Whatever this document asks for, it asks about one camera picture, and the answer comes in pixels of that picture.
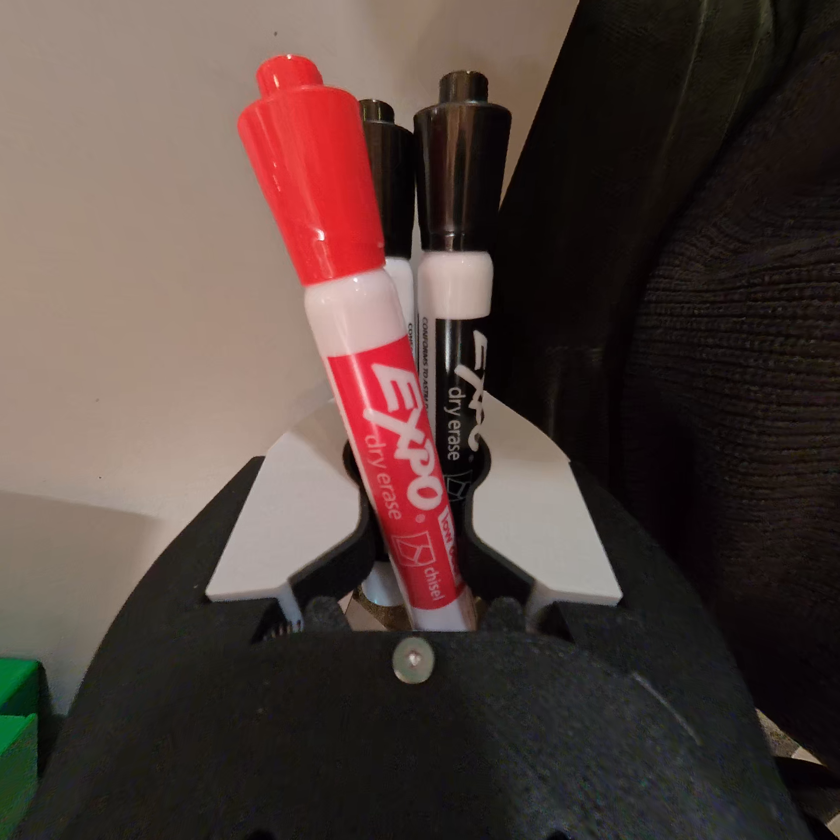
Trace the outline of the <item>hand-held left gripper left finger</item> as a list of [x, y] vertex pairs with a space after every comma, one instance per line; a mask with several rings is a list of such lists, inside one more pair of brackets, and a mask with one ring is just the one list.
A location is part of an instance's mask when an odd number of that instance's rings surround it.
[[336, 408], [319, 408], [269, 449], [216, 570], [212, 602], [277, 596], [293, 572], [349, 538], [361, 490], [343, 465]]

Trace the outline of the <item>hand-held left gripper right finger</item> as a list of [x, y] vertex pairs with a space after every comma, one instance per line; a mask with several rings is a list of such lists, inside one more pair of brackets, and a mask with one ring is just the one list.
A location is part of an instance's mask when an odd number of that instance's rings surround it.
[[480, 471], [464, 502], [463, 575], [485, 602], [616, 606], [613, 567], [563, 450], [500, 401], [484, 401]]

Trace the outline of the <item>red dry erase marker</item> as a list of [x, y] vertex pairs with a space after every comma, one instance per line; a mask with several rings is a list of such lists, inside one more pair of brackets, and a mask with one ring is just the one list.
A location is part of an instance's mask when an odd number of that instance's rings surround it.
[[451, 510], [385, 247], [357, 100], [304, 56], [257, 70], [238, 133], [304, 289], [366, 496], [420, 631], [473, 631]]

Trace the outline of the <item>green plastic bin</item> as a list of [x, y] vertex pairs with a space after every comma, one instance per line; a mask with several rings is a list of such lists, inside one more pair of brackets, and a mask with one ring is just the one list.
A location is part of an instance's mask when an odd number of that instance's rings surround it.
[[46, 672], [33, 659], [1, 659], [1, 838], [24, 818], [39, 782], [39, 726], [49, 714]]

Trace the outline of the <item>black dry erase marker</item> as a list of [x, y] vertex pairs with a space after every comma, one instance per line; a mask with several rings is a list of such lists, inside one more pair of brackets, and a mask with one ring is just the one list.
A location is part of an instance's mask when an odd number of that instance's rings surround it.
[[391, 105], [361, 99], [360, 115], [384, 236], [385, 269], [402, 307], [413, 357], [417, 357], [416, 290], [411, 256], [415, 214], [413, 133], [398, 125]]
[[488, 79], [451, 71], [414, 115], [422, 257], [416, 273], [419, 380], [457, 536], [479, 468], [494, 266], [490, 257], [511, 113]]

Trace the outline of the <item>grey desk with wooden edge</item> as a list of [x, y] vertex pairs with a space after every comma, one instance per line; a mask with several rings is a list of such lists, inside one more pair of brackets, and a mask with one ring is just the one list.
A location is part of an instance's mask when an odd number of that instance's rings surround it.
[[1, 3], [2, 655], [65, 715], [170, 541], [327, 395], [237, 132], [267, 58], [400, 124], [474, 69], [508, 182], [576, 2]]

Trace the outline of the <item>person's black clothing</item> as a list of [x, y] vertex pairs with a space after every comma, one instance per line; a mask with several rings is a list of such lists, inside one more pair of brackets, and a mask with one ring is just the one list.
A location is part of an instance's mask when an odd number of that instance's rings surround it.
[[838, 2], [579, 2], [502, 201], [490, 389], [838, 773]]

